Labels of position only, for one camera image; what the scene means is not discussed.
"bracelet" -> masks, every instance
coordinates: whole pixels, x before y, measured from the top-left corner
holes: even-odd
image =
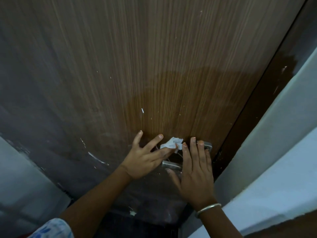
[[[208,209],[210,209],[210,208],[212,208],[212,207],[215,207],[215,206],[221,206],[221,204],[220,204],[220,203],[216,203],[216,204],[209,205],[209,206],[207,206],[207,207],[201,209],[200,211],[197,211],[196,214],[195,214],[195,217],[198,219],[198,216],[199,216],[202,212],[204,212],[204,211],[206,211],[206,210],[208,210]]]

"tissue paper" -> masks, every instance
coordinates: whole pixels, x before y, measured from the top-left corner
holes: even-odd
[[[160,148],[178,148],[178,150],[182,150],[182,142],[183,139],[180,138],[171,138],[170,140],[168,140],[165,144],[161,144]]]

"forearm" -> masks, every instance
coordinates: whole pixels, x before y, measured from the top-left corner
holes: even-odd
[[[132,178],[120,166],[103,182],[91,189],[60,218],[65,220],[75,237],[93,237],[102,218]]]
[[[199,218],[210,237],[242,237],[220,206],[202,212]]]

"patterned sleeve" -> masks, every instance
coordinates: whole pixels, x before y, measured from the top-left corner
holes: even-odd
[[[69,225],[62,219],[54,218],[38,228],[29,238],[74,238]]]

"wooden door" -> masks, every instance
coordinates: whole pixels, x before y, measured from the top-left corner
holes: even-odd
[[[3,106],[12,117],[28,114],[25,125],[41,132],[31,159],[79,197],[121,163],[139,130],[144,142],[196,136],[214,156],[304,0],[0,2],[4,73],[16,80],[6,88],[34,90],[21,90],[30,102],[4,98]],[[41,125],[44,116],[58,134]],[[54,158],[34,155],[40,149]],[[173,224],[185,203],[158,168],[115,205]]]

